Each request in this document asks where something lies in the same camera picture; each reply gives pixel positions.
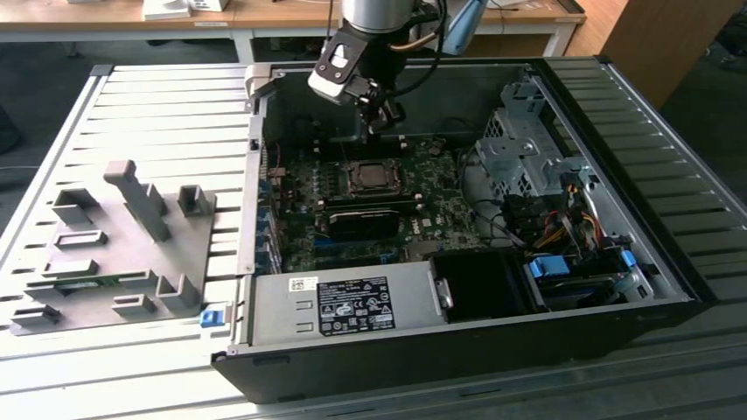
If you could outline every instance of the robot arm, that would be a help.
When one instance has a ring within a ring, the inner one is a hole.
[[[316,94],[341,105],[352,99],[374,134],[404,121],[396,98],[412,92],[433,73],[441,52],[462,53],[489,0],[466,0],[446,27],[446,0],[341,0],[342,24],[316,63],[308,84]],[[409,42],[418,25],[436,23],[433,32]],[[409,87],[397,89],[406,53],[436,40],[436,58]]]

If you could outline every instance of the blue clip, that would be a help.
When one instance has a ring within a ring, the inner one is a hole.
[[[625,262],[628,268],[635,267],[636,264],[639,263],[635,260],[635,255],[627,249],[621,251],[621,260]]]
[[[224,326],[225,318],[224,311],[202,311],[200,315],[200,326],[202,328],[209,328],[212,326]]]
[[[570,269],[568,269],[568,264],[561,255],[538,256],[534,258],[534,261],[528,264],[528,269],[534,278],[562,276],[570,273]]]

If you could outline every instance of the warning label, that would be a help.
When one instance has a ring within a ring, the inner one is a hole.
[[[321,335],[364,333],[394,328],[385,277],[317,283]]]

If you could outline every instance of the black cable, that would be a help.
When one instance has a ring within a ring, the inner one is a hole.
[[[438,3],[438,12],[441,14],[441,18],[438,21],[438,27],[436,29],[438,32],[438,41],[437,41],[438,44],[434,48],[433,63],[430,64],[430,67],[428,68],[428,71],[425,72],[422,77],[404,89],[398,89],[390,94],[388,94],[386,95],[388,97],[396,98],[398,96],[406,95],[413,90],[420,88],[420,86],[422,86],[422,84],[433,75],[434,69],[438,67],[438,64],[441,63],[441,52],[444,51],[444,39],[445,39],[445,18],[448,17],[448,4],[445,3],[445,0],[437,0],[437,3]]]
[[[469,162],[469,159],[472,158],[472,154],[477,154],[477,150],[476,149],[470,149],[469,154],[466,155],[466,158],[464,159],[464,164],[461,165],[461,173],[460,173],[460,177],[458,177],[458,191],[461,192],[461,199],[464,200],[464,202],[466,203],[466,206],[470,208],[472,213],[474,214],[474,216],[481,219],[482,221],[485,221],[489,224],[489,234],[492,235],[492,229],[496,228],[506,237],[508,239],[510,239],[510,241],[513,242],[513,244],[521,248],[525,249],[528,248],[528,245],[524,241],[521,241],[521,238],[518,238],[504,226],[498,225],[494,222],[494,217],[493,219],[488,218],[484,214],[481,214],[476,209],[474,209],[474,205],[477,203],[485,202],[488,201],[489,203],[493,203],[492,199],[481,199],[477,200],[476,202],[470,203],[466,200],[466,195],[464,194],[464,174],[466,172],[466,164]]]
[[[326,41],[332,34],[332,9],[334,8],[334,0],[329,0],[329,15],[326,16]]]

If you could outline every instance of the wooden desk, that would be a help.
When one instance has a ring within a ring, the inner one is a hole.
[[[586,20],[566,55],[603,54],[660,107],[743,0],[576,0]]]
[[[142,0],[80,4],[68,4],[66,0],[1,0],[0,31],[198,31],[228,28],[234,11],[236,2],[229,2],[222,12],[193,10],[190,17],[145,22]]]
[[[334,0],[333,19],[338,19]],[[450,10],[462,0],[449,0]],[[542,34],[545,56],[562,55],[582,14],[569,14],[554,0],[534,0],[532,10],[486,10],[477,34]],[[222,12],[193,11],[192,17],[144,22],[142,0],[68,4],[65,0],[0,0],[0,42],[110,41],[228,38],[238,61],[254,62],[252,39],[320,37],[326,3],[300,0],[230,0]]]

